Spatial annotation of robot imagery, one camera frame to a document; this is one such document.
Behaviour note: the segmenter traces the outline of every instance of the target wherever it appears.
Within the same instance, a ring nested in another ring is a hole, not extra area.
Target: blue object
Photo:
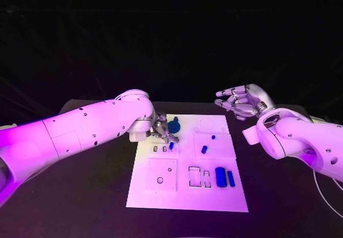
[[[207,150],[207,146],[204,145],[204,146],[201,147],[201,153],[203,153],[203,154],[206,153],[206,150]]]
[[[223,167],[216,168],[216,186],[217,187],[227,187],[226,174],[224,174],[224,168]]]
[[[168,131],[170,133],[177,133],[180,131],[180,123],[177,117],[168,122]]]
[[[227,171],[227,177],[229,177],[230,187],[234,187],[234,181],[233,181],[232,171]]]

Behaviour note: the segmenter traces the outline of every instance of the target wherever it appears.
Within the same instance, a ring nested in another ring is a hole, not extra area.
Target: black background
[[[343,121],[337,2],[11,1],[0,5],[2,124],[51,116],[73,99],[138,88],[152,101],[211,102],[255,83],[276,104]]]

